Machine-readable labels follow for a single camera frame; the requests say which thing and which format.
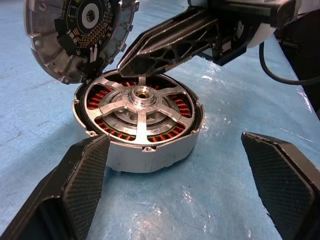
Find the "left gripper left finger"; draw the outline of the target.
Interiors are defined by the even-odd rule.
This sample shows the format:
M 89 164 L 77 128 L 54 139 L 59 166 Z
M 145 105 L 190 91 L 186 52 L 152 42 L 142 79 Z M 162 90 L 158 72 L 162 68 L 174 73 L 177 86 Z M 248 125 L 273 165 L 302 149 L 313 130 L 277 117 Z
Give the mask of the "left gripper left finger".
M 111 138 L 72 145 L 35 187 L 0 240 L 86 240 L 101 198 Z

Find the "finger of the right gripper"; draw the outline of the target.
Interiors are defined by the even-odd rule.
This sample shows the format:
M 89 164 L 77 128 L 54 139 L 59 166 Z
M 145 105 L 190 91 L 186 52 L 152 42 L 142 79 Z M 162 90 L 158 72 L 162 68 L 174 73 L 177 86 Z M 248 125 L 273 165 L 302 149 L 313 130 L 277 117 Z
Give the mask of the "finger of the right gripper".
M 117 65 L 123 77 L 162 74 L 211 47 L 219 21 L 209 14 L 181 14 L 144 32 L 129 46 Z

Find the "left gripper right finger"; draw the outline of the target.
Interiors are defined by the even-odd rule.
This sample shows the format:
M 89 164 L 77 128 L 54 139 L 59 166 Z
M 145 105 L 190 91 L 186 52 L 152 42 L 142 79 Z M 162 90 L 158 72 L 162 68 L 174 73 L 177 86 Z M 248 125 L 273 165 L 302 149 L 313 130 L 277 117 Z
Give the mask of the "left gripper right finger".
M 320 240 L 320 171 L 292 143 L 243 132 L 255 186 L 282 240 Z

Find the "silver motor stator housing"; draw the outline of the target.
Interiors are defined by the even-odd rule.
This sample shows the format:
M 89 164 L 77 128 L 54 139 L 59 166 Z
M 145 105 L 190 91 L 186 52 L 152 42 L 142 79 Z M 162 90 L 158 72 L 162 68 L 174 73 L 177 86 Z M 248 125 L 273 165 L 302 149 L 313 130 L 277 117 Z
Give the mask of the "silver motor stator housing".
M 118 72 L 117 70 L 107 71 L 97 78 L 81 84 L 75 91 L 72 102 L 74 118 L 78 121 L 86 134 L 91 137 L 99 134 L 108 134 L 110 136 L 106 165 L 118 172 L 152 173 L 185 159 L 192 152 L 196 144 L 197 137 L 205 118 L 205 109 L 204 106 L 200 104 L 199 97 L 190 88 L 168 75 L 158 74 L 155 76 L 167 76 L 181 84 L 191 95 L 192 102 L 195 106 L 193 124 L 189 130 L 182 134 L 182 136 L 168 142 L 158 142 L 155 145 L 149 144 L 144 146 L 125 143 L 124 141 L 111 136 L 109 133 L 100 131 L 86 117 L 84 112 L 84 95 L 88 91 L 89 85 L 99 77 L 114 71 Z

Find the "silver spoked motor rotor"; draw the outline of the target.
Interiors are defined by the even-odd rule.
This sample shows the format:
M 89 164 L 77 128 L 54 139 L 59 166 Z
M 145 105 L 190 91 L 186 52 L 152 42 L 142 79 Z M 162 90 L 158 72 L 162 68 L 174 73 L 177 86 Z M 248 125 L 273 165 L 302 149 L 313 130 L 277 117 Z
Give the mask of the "silver spoked motor rotor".
M 165 75 L 122 78 L 116 71 L 89 85 L 84 112 L 95 128 L 140 146 L 177 139 L 195 119 L 192 97 L 180 83 Z

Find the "motor cover with circuit board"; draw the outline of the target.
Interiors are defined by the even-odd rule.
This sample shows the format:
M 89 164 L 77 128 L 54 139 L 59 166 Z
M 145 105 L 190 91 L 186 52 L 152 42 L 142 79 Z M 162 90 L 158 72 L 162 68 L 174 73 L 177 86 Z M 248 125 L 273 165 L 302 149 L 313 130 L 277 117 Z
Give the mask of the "motor cover with circuit board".
M 94 79 L 126 49 L 139 6 L 139 0 L 24 0 L 32 54 L 64 84 Z

